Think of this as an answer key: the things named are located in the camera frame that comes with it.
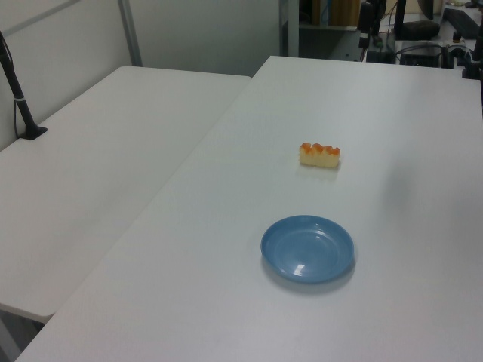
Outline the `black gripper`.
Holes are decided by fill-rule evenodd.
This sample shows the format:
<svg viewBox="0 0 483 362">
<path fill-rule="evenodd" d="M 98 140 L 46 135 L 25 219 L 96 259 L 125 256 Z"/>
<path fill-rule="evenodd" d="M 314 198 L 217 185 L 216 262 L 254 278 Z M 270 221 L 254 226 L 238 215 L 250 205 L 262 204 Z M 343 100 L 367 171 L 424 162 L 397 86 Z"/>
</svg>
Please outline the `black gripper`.
<svg viewBox="0 0 483 362">
<path fill-rule="evenodd" d="M 361 32 L 358 46 L 368 48 L 368 34 L 372 36 L 372 45 L 375 48 L 383 47 L 383 40 L 378 35 L 380 22 L 386 11 L 386 0 L 367 0 L 361 3 L 358 19 L 358 30 Z"/>
</svg>

